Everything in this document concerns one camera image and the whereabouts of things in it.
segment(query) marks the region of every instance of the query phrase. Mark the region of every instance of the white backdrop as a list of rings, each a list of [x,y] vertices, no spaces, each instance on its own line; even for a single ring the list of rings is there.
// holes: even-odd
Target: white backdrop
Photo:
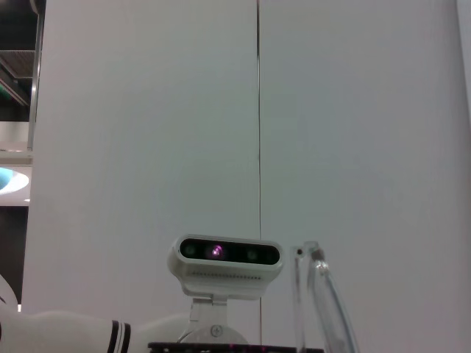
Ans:
[[[259,238],[256,3],[49,1],[25,313],[189,311],[166,254]],[[230,323],[259,339],[259,303]]]
[[[454,1],[262,0],[262,238],[319,240],[363,353],[470,351],[470,172]]]

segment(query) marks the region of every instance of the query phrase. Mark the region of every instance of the ceiling structure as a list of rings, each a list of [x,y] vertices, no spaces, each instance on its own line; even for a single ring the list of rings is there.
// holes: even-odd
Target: ceiling structure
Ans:
[[[0,121],[28,121],[38,16],[33,0],[0,1]]]

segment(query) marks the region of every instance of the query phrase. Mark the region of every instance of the camera lens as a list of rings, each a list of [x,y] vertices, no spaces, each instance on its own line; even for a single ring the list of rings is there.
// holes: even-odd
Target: camera lens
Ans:
[[[247,251],[247,259],[249,259],[249,261],[256,261],[257,258],[258,254],[255,250],[250,249],[249,251]]]
[[[219,244],[211,244],[206,248],[206,258],[209,260],[224,260],[226,257],[224,248]]]
[[[185,256],[193,256],[196,253],[196,248],[193,245],[187,245],[184,252]]]

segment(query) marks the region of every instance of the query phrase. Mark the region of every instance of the black stripe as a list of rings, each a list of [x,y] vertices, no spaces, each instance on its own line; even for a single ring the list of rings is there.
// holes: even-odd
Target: black stripe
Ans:
[[[123,348],[121,349],[121,353],[127,353],[127,349],[130,346],[130,338],[131,338],[131,325],[124,324],[124,342],[123,342]]]
[[[110,344],[108,353],[113,353],[116,347],[116,338],[118,337],[118,322],[113,320],[113,328],[111,329]]]
[[[121,337],[123,336],[123,324],[120,322],[119,323],[119,339],[118,339],[118,349],[116,350],[116,353],[119,352],[119,347],[121,347]]]

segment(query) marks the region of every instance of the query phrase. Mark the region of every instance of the transparent acrylic piece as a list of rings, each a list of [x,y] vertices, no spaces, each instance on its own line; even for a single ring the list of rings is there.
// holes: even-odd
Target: transparent acrylic piece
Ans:
[[[302,278],[301,265],[307,263],[307,278]],[[291,250],[291,278],[293,279],[294,327],[296,349],[305,353],[306,343],[302,281],[305,280],[309,298],[313,300],[322,328],[326,353],[360,353],[350,320],[336,289],[324,252],[317,242],[307,242]]]

